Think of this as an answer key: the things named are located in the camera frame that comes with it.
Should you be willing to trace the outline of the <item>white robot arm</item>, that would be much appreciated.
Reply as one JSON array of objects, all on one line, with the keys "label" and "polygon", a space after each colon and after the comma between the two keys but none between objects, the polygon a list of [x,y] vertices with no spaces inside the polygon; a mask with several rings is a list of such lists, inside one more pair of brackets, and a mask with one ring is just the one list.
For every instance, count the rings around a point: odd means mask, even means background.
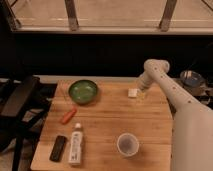
[{"label": "white robot arm", "polygon": [[167,75],[168,61],[148,59],[143,68],[139,89],[147,90],[156,82],[176,109],[171,171],[213,171],[213,110]]}]

